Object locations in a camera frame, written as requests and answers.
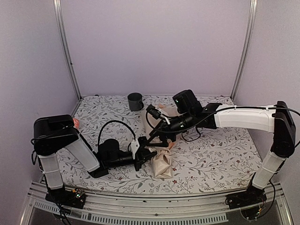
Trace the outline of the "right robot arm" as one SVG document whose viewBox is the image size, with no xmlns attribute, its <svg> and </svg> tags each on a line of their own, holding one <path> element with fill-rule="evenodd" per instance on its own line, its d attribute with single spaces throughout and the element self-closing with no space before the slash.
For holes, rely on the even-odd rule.
<svg viewBox="0 0 300 225">
<path fill-rule="evenodd" d="M 177 107 L 178 116 L 166 116 L 150 105 L 146 110 L 146 116 L 151 115 L 161 121 L 153 125 L 147 118 L 148 125 L 169 139 L 191 128 L 243 128 L 272 134 L 270 150 L 253 175 L 250 188 L 242 195 L 242 200 L 246 204 L 253 204 L 260 198 L 260 190 L 266 187 L 299 145 L 296 141 L 296 126 L 291 116 L 296 111 L 288 108 L 283 101 L 267 106 L 233 106 L 221 103 L 201 106 L 200 103 L 194 105 L 179 103 Z"/>
</svg>

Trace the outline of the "peach wrapping paper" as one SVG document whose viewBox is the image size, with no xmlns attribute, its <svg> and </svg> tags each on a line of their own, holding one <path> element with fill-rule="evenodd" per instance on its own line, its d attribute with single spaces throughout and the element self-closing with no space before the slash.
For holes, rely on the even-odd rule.
<svg viewBox="0 0 300 225">
<path fill-rule="evenodd" d="M 156 105 L 158 108 L 162 109 L 163 113 L 167 116 L 179 116 L 180 114 L 177 112 L 176 108 L 165 106 L 162 104 Z M 142 118 L 142 124 L 143 128 L 146 133 L 147 139 L 150 138 L 150 132 L 152 131 L 152 128 L 150 128 L 149 124 L 146 121 L 146 110 L 142 110 L 141 112 L 141 118 Z M 149 122 L 152 124 L 152 126 L 155 126 L 158 124 L 159 120 L 154 119 L 151 115 L 148 115 Z M 151 143 L 159 143 L 161 142 L 158 137 L 155 137 L 153 141 L 150 141 Z M 155 155 L 150 161 L 151 161 L 151 167 L 154 174 L 154 177 L 156 179 L 171 179 L 173 178 L 172 174 L 172 162 L 173 162 L 173 156 L 171 149 L 176 145 L 176 141 L 172 142 L 170 140 L 167 141 L 168 146 L 167 147 L 150 147 L 150 151 L 157 152 L 157 155 Z"/>
</svg>

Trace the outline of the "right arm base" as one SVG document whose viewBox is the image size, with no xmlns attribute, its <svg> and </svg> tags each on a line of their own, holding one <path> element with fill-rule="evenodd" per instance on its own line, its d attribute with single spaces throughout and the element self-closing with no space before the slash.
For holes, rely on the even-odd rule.
<svg viewBox="0 0 300 225">
<path fill-rule="evenodd" d="M 264 188 L 258 189 L 249 184 L 245 191 L 227 195 L 225 204 L 229 206 L 229 209 L 246 207 L 241 210 L 242 216 L 247 220 L 256 220 L 261 215 L 266 200 Z"/>
</svg>

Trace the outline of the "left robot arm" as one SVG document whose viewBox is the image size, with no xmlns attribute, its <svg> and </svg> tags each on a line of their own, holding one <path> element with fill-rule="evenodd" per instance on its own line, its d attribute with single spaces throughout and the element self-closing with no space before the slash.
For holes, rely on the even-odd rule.
<svg viewBox="0 0 300 225">
<path fill-rule="evenodd" d="M 34 152 L 51 195 L 59 203 L 66 203 L 70 199 L 69 192 L 64 189 L 56 156 L 61 149 L 68 150 L 93 178 L 106 176 L 109 169 L 125 165 L 133 165 L 139 171 L 144 163 L 157 154 L 148 149 L 148 141 L 144 136 L 135 137 L 128 151 L 120 150 L 117 140 L 107 139 L 94 152 L 68 114 L 39 118 L 34 122 L 33 129 L 31 143 Z"/>
</svg>

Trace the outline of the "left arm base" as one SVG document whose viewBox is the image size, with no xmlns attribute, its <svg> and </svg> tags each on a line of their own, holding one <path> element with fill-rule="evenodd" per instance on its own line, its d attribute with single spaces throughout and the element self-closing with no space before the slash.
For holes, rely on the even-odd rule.
<svg viewBox="0 0 300 225">
<path fill-rule="evenodd" d="M 45 199 L 57 205 L 68 206 L 77 209 L 83 209 L 86 201 L 86 194 L 83 190 L 75 188 L 66 190 L 63 186 L 59 189 L 47 189 Z"/>
</svg>

